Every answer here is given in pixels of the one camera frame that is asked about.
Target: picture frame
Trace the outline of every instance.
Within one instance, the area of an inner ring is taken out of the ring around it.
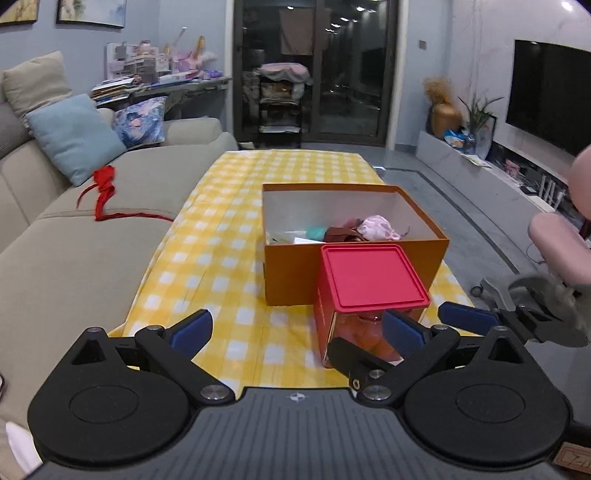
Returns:
[[[127,0],[58,0],[56,23],[125,28]]]
[[[40,0],[17,0],[0,15],[0,28],[11,25],[27,25],[37,21]]]

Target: patterned pillow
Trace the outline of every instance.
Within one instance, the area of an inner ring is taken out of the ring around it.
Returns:
[[[127,148],[164,141],[165,103],[166,97],[151,98],[115,114],[113,130]]]

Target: red lid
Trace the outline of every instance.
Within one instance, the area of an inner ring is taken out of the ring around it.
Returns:
[[[339,312],[429,306],[427,290],[398,245],[324,245],[322,260]]]

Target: teal object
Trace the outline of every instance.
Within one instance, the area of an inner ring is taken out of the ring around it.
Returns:
[[[74,187],[127,150],[88,95],[78,95],[25,116],[41,149]]]
[[[315,226],[306,230],[306,238],[308,240],[316,240],[317,242],[324,241],[324,235],[328,229],[323,226]]]

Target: gold vase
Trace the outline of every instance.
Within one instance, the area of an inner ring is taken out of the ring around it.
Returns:
[[[433,135],[443,138],[445,130],[457,131],[462,124],[462,113],[449,103],[439,103],[433,107],[431,128]]]

